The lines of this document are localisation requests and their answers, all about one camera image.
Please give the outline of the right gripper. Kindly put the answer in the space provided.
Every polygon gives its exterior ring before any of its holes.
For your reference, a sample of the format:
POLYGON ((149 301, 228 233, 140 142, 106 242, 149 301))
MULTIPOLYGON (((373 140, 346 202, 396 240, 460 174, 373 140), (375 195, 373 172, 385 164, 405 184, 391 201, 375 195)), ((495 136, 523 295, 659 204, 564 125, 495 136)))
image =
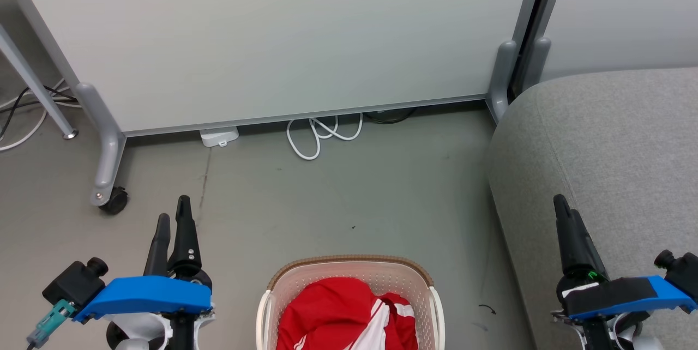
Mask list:
POLYGON ((581 214, 571 209, 562 194, 553 197, 553 206, 563 271, 556 286, 556 295, 558 301, 563 302, 564 291, 591 283, 603 283, 609 278, 581 214))

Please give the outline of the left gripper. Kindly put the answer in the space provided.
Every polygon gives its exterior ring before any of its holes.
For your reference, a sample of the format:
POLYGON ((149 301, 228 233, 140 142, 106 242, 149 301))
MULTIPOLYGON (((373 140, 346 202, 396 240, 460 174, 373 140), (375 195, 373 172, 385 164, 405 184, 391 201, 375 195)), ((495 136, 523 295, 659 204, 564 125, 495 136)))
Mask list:
POLYGON ((178 198, 175 221, 177 228, 174 246, 168 260, 170 217, 166 213, 159 215, 143 275, 169 276, 175 280, 212 288, 212 279, 202 270, 200 246, 189 196, 181 195, 178 198))

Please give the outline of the plain red garment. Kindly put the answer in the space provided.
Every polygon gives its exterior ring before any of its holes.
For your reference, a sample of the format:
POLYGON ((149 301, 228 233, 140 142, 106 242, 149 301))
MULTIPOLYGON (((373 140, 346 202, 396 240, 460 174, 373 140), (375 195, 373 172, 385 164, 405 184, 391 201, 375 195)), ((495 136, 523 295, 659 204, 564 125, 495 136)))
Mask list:
POLYGON ((380 305, 370 287, 355 278, 311 283, 282 312, 276 350, 350 350, 380 305))

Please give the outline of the grey fabric sofa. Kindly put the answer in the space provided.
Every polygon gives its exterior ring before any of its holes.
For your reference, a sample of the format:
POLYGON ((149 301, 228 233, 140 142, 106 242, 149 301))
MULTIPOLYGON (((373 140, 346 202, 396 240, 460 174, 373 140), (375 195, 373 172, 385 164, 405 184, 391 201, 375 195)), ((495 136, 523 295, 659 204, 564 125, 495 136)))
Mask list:
POLYGON ((498 122, 487 178, 537 350, 581 350, 554 323, 562 276, 553 197, 579 211, 611 278, 698 256, 698 67, 540 83, 498 122))

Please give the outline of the black caster wheel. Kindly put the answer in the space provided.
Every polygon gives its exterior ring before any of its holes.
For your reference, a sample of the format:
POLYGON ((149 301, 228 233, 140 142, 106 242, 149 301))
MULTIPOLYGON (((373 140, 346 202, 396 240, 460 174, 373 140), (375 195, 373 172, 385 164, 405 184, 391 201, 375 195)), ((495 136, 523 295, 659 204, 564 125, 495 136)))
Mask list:
POLYGON ((103 213, 109 215, 119 214, 125 206, 129 203, 129 194, 122 186, 115 186, 112 188, 110 198, 108 201, 99 207, 103 213))

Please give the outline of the white power adapter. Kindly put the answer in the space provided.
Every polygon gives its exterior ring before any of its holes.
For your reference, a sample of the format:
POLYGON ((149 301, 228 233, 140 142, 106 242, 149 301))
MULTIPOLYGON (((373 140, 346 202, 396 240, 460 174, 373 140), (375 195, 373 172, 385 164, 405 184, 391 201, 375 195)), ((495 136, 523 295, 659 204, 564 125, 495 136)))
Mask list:
POLYGON ((205 147, 225 147, 230 141, 239 138, 236 126, 199 130, 200 138, 205 147))

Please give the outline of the long grey partition foot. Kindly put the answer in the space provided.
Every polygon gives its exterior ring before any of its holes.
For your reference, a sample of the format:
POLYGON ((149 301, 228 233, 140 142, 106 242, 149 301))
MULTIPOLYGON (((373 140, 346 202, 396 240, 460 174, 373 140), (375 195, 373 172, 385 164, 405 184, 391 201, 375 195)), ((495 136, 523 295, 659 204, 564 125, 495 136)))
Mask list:
POLYGON ((92 204, 99 208, 110 198, 112 188, 117 186, 117 173, 127 138, 93 85, 80 82, 75 86, 75 94, 100 138, 101 153, 91 195, 92 204))

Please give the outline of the beige plastic laundry basket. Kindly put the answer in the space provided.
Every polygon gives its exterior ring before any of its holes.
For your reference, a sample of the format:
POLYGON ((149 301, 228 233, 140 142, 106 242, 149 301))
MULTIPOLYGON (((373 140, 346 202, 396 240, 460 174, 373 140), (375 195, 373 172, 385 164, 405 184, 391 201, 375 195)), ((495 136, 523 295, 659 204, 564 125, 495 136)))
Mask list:
POLYGON ((446 350, 443 305, 429 273, 410 259, 366 254, 300 259, 279 269, 257 308, 256 350, 275 350, 284 308, 307 285, 329 277, 356 278, 374 292, 406 298, 416 313, 419 350, 446 350))

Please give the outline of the short grey partition foot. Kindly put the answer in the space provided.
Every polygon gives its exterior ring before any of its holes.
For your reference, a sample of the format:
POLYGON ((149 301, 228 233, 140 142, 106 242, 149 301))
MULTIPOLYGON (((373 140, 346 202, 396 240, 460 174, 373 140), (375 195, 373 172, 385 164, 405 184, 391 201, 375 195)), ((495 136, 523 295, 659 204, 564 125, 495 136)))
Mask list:
POLYGON ((509 106, 508 87, 517 55, 517 44, 514 40, 506 40, 498 47, 485 99, 495 124, 498 124, 509 106))
POLYGON ((521 92, 525 92, 541 81, 551 44, 552 42, 550 39, 541 37, 536 39, 531 45, 531 50, 522 69, 520 81, 521 92))

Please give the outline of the grey metal table leg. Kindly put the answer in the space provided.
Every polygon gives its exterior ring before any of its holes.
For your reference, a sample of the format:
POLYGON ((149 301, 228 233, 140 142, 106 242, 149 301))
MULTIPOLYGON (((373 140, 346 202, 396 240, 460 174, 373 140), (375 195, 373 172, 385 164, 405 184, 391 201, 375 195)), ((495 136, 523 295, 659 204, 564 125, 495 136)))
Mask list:
POLYGON ((50 116, 52 118, 63 133, 63 139, 70 140, 75 138, 77 134, 79 134, 79 131, 73 128, 63 116, 62 111, 58 109, 49 91, 41 84, 37 74, 33 72, 32 67, 29 66, 27 60, 23 54, 21 54, 17 45, 2 25, 0 25, 0 51, 24 80, 27 88, 37 97, 40 104, 42 104, 44 108, 43 117, 50 116))

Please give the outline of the large white partition panel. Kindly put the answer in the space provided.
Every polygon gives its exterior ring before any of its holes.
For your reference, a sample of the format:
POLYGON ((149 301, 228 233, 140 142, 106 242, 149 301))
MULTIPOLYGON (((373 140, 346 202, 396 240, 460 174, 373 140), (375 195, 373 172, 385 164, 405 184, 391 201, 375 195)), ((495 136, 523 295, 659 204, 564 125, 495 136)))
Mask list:
POLYGON ((125 134, 486 94, 524 0, 17 0, 125 134))

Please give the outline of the small white partition panel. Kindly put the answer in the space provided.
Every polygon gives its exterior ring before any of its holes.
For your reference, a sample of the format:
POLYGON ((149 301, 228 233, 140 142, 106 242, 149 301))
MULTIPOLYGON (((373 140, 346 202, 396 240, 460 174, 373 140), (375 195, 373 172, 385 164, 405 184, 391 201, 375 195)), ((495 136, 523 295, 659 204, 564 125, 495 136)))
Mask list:
POLYGON ((698 0, 556 0, 542 80, 698 67, 698 0))

